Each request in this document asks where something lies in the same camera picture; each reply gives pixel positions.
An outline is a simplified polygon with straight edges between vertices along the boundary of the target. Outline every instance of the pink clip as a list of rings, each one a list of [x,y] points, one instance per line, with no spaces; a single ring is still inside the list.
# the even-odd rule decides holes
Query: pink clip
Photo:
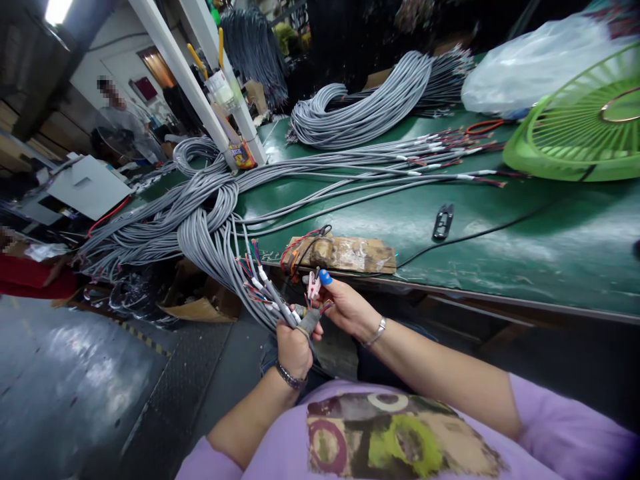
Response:
[[[309,284],[307,285],[307,298],[316,300],[320,296],[320,278],[312,270],[309,272]]]

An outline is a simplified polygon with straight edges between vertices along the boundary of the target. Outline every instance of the hand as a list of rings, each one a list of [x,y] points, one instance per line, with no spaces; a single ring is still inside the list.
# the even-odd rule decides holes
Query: hand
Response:
[[[275,333],[278,339],[278,362],[280,365],[297,379],[307,378],[313,364],[313,354],[305,334],[298,329],[292,329],[282,321],[278,322]],[[322,327],[318,323],[311,336],[314,340],[320,341],[322,334]]]
[[[380,315],[353,288],[340,280],[331,278],[329,272],[320,270],[320,298],[313,301],[318,307],[326,300],[332,300],[334,305],[325,312],[332,322],[360,342],[367,342],[380,326]]]

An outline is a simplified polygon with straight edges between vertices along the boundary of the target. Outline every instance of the blue fingertip cover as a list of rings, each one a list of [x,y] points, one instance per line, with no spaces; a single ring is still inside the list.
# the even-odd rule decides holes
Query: blue fingertip cover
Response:
[[[324,269],[320,270],[319,277],[320,277],[320,283],[322,283],[323,285],[329,285],[333,281],[329,272]]]

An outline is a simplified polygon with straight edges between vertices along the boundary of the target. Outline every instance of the white plastic bag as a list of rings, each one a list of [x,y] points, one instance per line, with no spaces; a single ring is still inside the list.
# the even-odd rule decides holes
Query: white plastic bag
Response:
[[[462,102],[468,111],[518,117],[636,39],[611,40],[606,23],[582,14],[546,22],[491,50],[465,80]]]
[[[69,249],[64,243],[32,243],[25,250],[25,255],[36,260],[36,262],[42,262],[42,260],[58,257],[68,252]]]

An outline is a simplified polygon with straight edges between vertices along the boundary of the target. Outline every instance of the bracelet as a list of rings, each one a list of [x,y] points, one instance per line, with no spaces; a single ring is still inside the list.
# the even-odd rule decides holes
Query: bracelet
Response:
[[[362,346],[364,348],[369,348],[370,346],[372,346],[374,342],[378,340],[378,338],[380,338],[380,336],[384,333],[386,327],[387,327],[387,319],[384,317],[380,318],[380,326],[378,327],[378,331],[375,333],[375,335],[371,340],[369,340],[366,343],[363,343]]]
[[[295,378],[292,374],[290,374],[286,368],[284,368],[280,362],[276,362],[275,364],[276,370],[280,376],[287,382],[287,385],[290,386],[294,390],[302,390],[307,385],[307,379],[300,380]]]

